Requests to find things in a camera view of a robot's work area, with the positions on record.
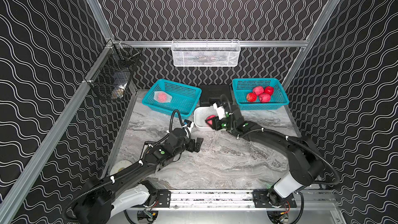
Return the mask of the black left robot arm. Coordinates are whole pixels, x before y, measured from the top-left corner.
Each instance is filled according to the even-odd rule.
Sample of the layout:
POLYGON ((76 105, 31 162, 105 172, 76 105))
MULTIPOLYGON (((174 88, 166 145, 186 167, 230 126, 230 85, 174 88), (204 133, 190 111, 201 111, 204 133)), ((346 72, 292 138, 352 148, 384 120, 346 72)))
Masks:
POLYGON ((203 138, 192 139, 186 128, 174 129, 150 144, 138 162, 109 177, 89 182, 86 190, 67 203, 62 219, 75 224, 107 223, 122 193, 174 162, 184 151, 199 152, 203 142, 203 138))

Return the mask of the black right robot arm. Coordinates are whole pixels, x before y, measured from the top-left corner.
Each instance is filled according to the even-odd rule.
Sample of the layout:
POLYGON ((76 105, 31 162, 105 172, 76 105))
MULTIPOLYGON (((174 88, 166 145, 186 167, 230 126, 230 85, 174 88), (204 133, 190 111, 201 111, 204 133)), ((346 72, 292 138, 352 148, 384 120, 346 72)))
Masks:
POLYGON ((211 128, 225 130, 237 139, 258 143, 273 149, 288 160, 289 172, 270 189, 270 198, 285 199, 293 192, 310 186, 325 169, 320 153, 311 141, 288 136, 245 120, 236 106, 214 106, 216 115, 211 118, 211 128))

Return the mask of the white plastic tub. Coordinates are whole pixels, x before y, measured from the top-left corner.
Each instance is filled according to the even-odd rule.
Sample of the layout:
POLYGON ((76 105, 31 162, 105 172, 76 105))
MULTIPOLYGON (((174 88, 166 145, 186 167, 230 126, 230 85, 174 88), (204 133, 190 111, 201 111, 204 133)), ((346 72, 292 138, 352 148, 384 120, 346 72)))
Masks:
POLYGON ((216 110, 211 107, 198 107, 194 111, 194 124, 199 131, 212 131, 212 128, 206 123, 209 116, 217 115, 216 110))

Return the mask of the black plastic tool case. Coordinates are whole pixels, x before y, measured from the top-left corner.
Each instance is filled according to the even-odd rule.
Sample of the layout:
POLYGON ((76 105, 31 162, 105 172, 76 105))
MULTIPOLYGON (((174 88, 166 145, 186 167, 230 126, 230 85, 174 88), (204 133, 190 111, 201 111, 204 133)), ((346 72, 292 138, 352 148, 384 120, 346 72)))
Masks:
POLYGON ((232 94, 229 85, 200 85, 199 88, 202 90, 200 96, 200 107, 209 107, 220 100, 222 94, 224 94, 230 103, 233 102, 232 94))

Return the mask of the teal basket right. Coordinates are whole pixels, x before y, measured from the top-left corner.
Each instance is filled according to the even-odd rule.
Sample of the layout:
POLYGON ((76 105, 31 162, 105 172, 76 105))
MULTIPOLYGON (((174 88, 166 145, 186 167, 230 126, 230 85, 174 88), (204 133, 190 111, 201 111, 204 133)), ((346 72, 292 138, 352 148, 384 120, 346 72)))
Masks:
POLYGON ((232 87, 235 100, 242 111, 277 110, 289 104, 282 84, 275 78, 236 78, 232 80, 232 87), (259 99, 255 102, 247 101, 247 94, 252 93, 252 90, 258 86, 274 88, 269 102, 261 103, 259 99))

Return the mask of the teal basket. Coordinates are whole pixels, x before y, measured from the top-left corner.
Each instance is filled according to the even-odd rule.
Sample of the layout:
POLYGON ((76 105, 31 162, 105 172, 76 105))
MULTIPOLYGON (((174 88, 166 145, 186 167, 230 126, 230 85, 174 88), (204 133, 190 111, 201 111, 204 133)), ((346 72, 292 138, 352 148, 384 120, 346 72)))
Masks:
POLYGON ((151 110, 171 115, 173 110, 180 111, 181 117, 188 119, 200 99, 202 90, 186 84, 159 79, 146 93, 142 104, 151 110), (154 99, 155 92, 164 92, 172 97, 169 103, 160 103, 154 99))
POLYGON ((236 78, 232 80, 232 87, 235 100, 242 111, 277 110, 289 104, 282 84, 275 78, 236 78), (252 90, 258 86, 274 88, 269 102, 261 103, 259 99, 255 102, 247 101, 247 94, 252 93, 252 90))

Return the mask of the teal basket left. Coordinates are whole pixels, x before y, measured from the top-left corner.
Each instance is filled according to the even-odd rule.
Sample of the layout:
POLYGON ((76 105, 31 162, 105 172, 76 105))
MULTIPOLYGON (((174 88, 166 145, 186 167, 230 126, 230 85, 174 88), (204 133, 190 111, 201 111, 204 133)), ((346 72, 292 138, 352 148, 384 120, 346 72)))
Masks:
POLYGON ((146 93, 142 104, 151 110, 171 115, 173 110, 180 111, 181 117, 188 119, 200 99, 202 90, 186 84, 159 79, 146 93), (172 97, 169 103, 160 103, 154 99, 155 92, 164 92, 172 97))

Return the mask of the white tape roll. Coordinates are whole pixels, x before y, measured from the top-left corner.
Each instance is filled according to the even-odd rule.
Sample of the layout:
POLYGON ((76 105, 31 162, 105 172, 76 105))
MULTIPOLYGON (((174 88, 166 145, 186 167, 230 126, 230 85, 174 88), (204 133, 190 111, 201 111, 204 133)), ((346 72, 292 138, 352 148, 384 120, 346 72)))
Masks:
POLYGON ((132 162, 128 161, 128 160, 121 160, 119 162, 117 162, 111 169, 110 171, 110 175, 114 175, 124 169, 126 169, 127 167, 131 166, 132 162))

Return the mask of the metal base rail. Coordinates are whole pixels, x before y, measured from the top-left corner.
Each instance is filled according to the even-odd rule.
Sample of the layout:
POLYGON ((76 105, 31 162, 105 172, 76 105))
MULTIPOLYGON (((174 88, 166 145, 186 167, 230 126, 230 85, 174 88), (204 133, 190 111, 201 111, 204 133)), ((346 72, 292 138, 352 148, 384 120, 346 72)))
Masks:
POLYGON ((159 190, 148 211, 249 211, 266 212, 271 224, 344 224, 346 221, 330 190, 305 189, 291 194, 281 205, 271 206, 263 190, 159 190))

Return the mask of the clear wall basket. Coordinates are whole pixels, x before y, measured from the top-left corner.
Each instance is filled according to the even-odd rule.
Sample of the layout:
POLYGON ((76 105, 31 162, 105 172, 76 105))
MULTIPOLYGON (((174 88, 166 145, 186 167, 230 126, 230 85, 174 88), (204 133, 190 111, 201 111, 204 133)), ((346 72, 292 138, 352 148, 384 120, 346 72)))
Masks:
POLYGON ((240 56, 240 41, 172 40, 171 51, 176 67, 235 67, 240 56))

